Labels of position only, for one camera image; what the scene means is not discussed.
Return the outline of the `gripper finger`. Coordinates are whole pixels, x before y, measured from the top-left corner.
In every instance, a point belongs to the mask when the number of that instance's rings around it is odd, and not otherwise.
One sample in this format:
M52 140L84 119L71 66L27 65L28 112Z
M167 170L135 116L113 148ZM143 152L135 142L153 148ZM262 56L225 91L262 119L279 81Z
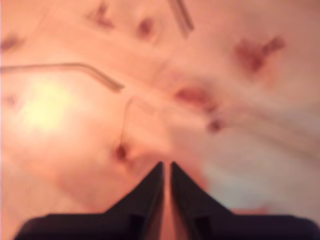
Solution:
M163 190L164 163L160 161L134 190L103 214L103 239L144 240Z
M170 185L191 239L223 240L220 227L232 212L202 190L175 161L170 164Z

